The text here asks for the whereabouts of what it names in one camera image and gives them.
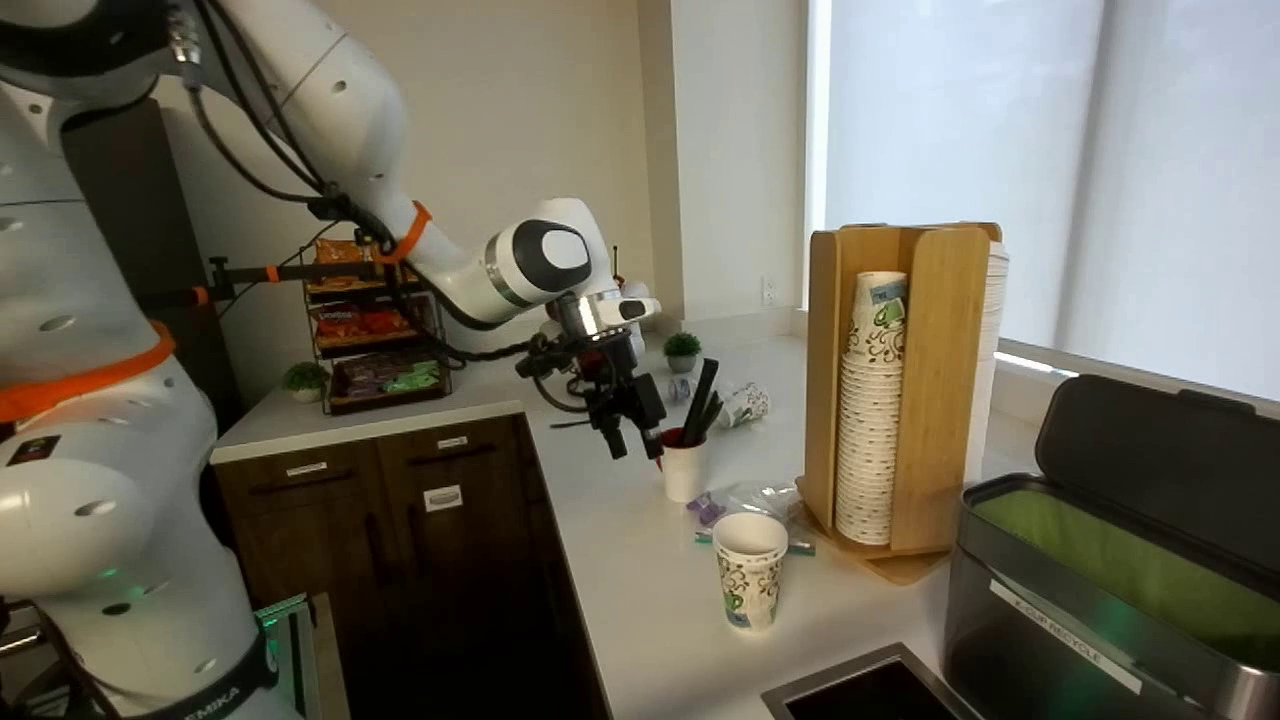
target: window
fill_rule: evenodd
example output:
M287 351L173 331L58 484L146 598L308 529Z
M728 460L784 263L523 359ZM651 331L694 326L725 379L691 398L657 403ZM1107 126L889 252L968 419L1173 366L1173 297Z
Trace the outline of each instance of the window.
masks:
M1280 398L1280 5L812 0L806 225L997 221L998 337Z

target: lid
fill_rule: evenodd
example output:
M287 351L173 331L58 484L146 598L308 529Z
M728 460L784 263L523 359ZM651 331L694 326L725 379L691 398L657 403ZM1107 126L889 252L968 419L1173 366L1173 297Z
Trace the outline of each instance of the lid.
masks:
M1036 460L1072 501L1280 592L1280 423L1246 403L1074 377Z

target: white paper cup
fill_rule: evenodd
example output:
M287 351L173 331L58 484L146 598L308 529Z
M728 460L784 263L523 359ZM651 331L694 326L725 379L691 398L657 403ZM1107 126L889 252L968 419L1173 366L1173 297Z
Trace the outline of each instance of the white paper cup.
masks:
M763 510L728 510L711 529L711 546L728 627L773 627L779 604L774 568L788 557L788 529Z
M657 434L662 456L662 491L672 502L686 502L702 491L702 445L686 445L681 428Z

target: white countertop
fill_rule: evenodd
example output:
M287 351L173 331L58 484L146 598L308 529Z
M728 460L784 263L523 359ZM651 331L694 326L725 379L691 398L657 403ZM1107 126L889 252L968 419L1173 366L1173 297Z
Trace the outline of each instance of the white countertop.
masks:
M759 321L719 321L694 331L719 359L715 386L752 379L773 398L759 423L708 439L708 489L795 478L802 468L802 341L784 341ZM662 386L666 370L657 359L648 366ZM526 413L598 679L618 720L766 720L759 692L885 645L909 645L929 668L940 665L948 562L940 559L912 585L889 585L822 539L815 557L784 559L774 627L737 636L719 616L711 546L694 544L686 510L662 501L658 468L643 460L638 434L627 428L627 456L612 460L592 428L553 428L566 416L499 365L459 370L444 398L355 416L325 416L275 390L214 445L210 462L509 413ZM997 419L988 439L1012 447L1028 434ZM1023 460L1019 447L993 451L993 470Z

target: sink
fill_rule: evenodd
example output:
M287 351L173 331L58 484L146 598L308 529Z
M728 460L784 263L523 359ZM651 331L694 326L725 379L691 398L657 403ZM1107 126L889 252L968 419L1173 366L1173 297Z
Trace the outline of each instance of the sink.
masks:
M975 720L975 711L931 676L909 645L830 665L759 694L774 720Z

